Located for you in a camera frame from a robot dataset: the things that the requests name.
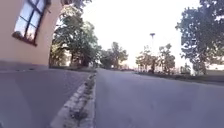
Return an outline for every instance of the building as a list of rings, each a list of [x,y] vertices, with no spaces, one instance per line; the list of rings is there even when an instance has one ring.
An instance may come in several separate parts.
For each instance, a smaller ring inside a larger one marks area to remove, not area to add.
[[[2,1],[0,71],[48,68],[56,21],[62,6],[72,2],[73,0]]]

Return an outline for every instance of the curb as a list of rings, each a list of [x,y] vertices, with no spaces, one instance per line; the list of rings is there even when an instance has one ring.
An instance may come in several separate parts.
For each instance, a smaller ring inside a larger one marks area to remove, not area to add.
[[[95,74],[64,104],[49,128],[95,128]]]

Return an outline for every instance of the building wall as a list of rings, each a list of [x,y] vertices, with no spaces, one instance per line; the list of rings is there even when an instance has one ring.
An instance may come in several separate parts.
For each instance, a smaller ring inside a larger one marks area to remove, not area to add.
[[[213,76],[224,76],[224,71],[223,70],[207,70],[208,75],[213,75]]]
[[[51,0],[51,5],[47,8],[42,18],[36,38],[37,46],[35,47],[12,37],[24,1],[25,0],[1,1],[0,63],[10,62],[48,66],[52,35],[62,5],[60,0]]]

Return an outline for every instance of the window frame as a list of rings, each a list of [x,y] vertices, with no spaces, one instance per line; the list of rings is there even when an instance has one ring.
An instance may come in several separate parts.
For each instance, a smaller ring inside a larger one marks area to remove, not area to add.
[[[42,23],[42,21],[43,21],[43,17],[44,17],[44,15],[45,15],[46,9],[47,9],[47,7],[48,7],[49,4],[50,4],[48,0],[43,0],[43,1],[45,2],[45,5],[44,5],[44,8],[43,8],[43,11],[41,12],[41,11],[39,11],[39,9],[38,9],[38,7],[37,7],[39,1],[40,1],[40,0],[37,0],[37,3],[34,4],[34,3],[32,2],[32,0],[25,0],[25,2],[27,2],[27,3],[32,7],[33,10],[32,10],[32,12],[30,13],[30,16],[29,16],[28,21],[27,21],[26,19],[24,19],[24,18],[21,16],[21,12],[19,13],[19,16],[18,16],[18,18],[17,18],[17,20],[18,20],[19,18],[22,18],[23,20],[26,21],[26,24],[27,24],[27,25],[26,25],[26,27],[25,27],[25,33],[24,33],[24,36],[23,36],[23,37],[19,36],[15,31],[14,31],[13,34],[12,34],[12,36],[13,36],[14,38],[19,39],[19,40],[21,40],[21,41],[23,41],[23,42],[25,42],[25,43],[31,44],[31,45],[33,45],[33,46],[37,46],[36,38],[37,38],[37,35],[38,35],[38,33],[39,33],[40,25],[41,25],[41,23]],[[38,24],[37,24],[36,27],[33,26],[33,24],[31,23],[31,20],[32,20],[33,15],[34,15],[35,12],[38,12],[38,14],[40,15],[40,19],[39,19]],[[29,40],[29,39],[26,37],[30,25],[36,28],[36,31],[35,31],[35,34],[34,34],[34,39],[33,39],[33,41]]]

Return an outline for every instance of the asphalt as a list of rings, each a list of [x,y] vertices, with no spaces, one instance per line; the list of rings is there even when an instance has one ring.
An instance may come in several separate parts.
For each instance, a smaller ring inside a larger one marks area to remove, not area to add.
[[[0,73],[3,128],[46,128],[89,73],[44,70]]]
[[[224,87],[99,69],[96,128],[223,128]]]

